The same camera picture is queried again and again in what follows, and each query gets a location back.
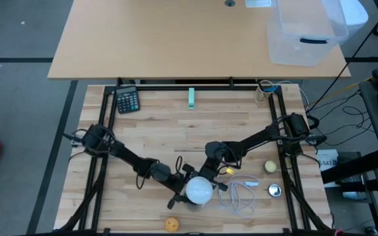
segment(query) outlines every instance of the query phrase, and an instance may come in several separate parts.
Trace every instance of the light wood desk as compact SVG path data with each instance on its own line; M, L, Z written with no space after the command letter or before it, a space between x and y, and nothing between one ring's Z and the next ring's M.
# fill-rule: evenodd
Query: light wood desk
M269 8L244 0L76 0L50 79L333 79L336 46L316 67L273 64ZM350 77L346 70L342 77Z
M103 91L103 86L88 88L78 128L97 123ZM305 114L297 85L284 85L283 94L288 113ZM264 129L272 120L269 104L257 106L251 91L196 91L196 108L192 111L187 110L187 91L140 91L139 96L141 110L125 115L117 113L114 133L137 155L159 159L171 168L181 155L185 163L199 169L206 158L204 146L207 142L242 140ZM306 154L314 156L311 147L303 149ZM80 151L82 148L73 149L73 153ZM54 228L64 225L82 201L90 159L87 154L81 154L71 160ZM278 165L276 173L265 174L263 163L266 160L279 163L275 142L249 152L243 159L241 170L236 172L261 179L260 186L254 189L258 199L255 215L246 220L218 208L217 190L200 212L190 212L182 203L169 210L167 203L173 196L172 191L154 180L147 180L138 190L132 168L111 157L98 230L109 227L113 232L163 232L164 220L176 216L181 224L180 233L282 232L283 227L290 228L285 192L274 199L266 190L273 183L283 187L281 170ZM306 200L330 226L331 215L317 163L300 156L298 164ZM240 193L250 197L246 191ZM296 200L294 202L297 221L302 227L299 206ZM92 214L89 214L88 226L91 218Z

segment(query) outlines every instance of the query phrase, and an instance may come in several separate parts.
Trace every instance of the floor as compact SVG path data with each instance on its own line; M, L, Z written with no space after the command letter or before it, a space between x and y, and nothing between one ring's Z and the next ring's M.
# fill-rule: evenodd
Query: floor
M373 1L363 0L362 3L369 13L369 22L342 46L345 56L354 53L378 20L378 11ZM0 0L0 57L54 56L71 4L72 0ZM378 37L370 37L358 55L378 56ZM68 81L47 79L49 67L50 64L0 65L0 139L4 145L0 154L0 235L26 232L68 93ZM378 68L378 63L355 63L349 68L352 79L339 81L333 90L369 77L371 71ZM301 87L308 99L314 101L330 82L303 81ZM82 81L78 83L66 126L67 132L75 130L77 126L87 84L88 82ZM355 89L334 99L345 97L354 91ZM345 106L365 111L359 97L354 97ZM320 118L332 107L326 106L312 114ZM341 125L359 122L358 116L349 116L338 108L322 121L321 130L328 133ZM327 142L336 144L360 131L354 127L345 128L330 135ZM341 145L331 147L323 144L319 148L361 151L366 154L378 149L378 143L374 133L365 132ZM64 140L38 232L48 232L53 227L69 156L69 143ZM371 225L371 222L361 225L371 219L368 208L362 203L342 198L338 189L327 189L327 196L335 215L336 227L353 227L348 232L359 233L363 232L364 226Z

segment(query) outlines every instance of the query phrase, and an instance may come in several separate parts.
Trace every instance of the wooden table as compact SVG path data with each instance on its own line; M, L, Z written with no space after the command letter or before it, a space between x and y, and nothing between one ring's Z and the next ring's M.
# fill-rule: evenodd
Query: wooden table
M78 128L97 123L103 91L104 86L88 87ZM284 85L283 95L288 113L305 115L297 85ZM175 166L176 158L181 155L185 163L199 169L206 158L204 145L207 142L241 140L271 123L269 104L257 105L252 91L196 91L196 108L192 111L187 110L187 91L140 91L139 96L141 110L125 115L117 113L114 133L137 155L159 159L170 167ZM311 147L303 149L306 154L314 156ZM80 151L82 148L73 149L73 153ZM90 159L87 154L81 154L71 160L54 228L65 224L82 201ZM98 230L109 227L116 232L164 232L164 220L176 216L180 220L181 233L282 232L283 227L291 228L285 192L274 199L266 190L273 183L283 187L281 170L278 165L276 173L265 174L263 164L266 160L279 163L274 142L249 152L243 158L242 169L236 172L261 179L260 186L254 189L258 199L255 215L251 219L242 219L218 207L216 191L200 212L190 212L182 203L169 210L167 203L173 196L172 191L154 180L147 180L138 190L132 168L111 157ZM301 156L298 163L306 200L330 226L330 210L317 163ZM240 193L243 197L250 197L246 191ZM297 221L302 227L299 206L296 200L294 202Z
M315 67L273 64L269 8L244 0L77 0L50 79L333 79L345 65L336 46ZM345 70L342 77L350 77Z

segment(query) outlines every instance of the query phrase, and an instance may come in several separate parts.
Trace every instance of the small orange object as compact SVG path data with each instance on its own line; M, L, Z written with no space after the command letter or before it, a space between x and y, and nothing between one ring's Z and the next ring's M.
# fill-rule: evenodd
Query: small orange object
M176 217L168 217L164 221L164 229L167 232L176 232L179 229L179 220Z

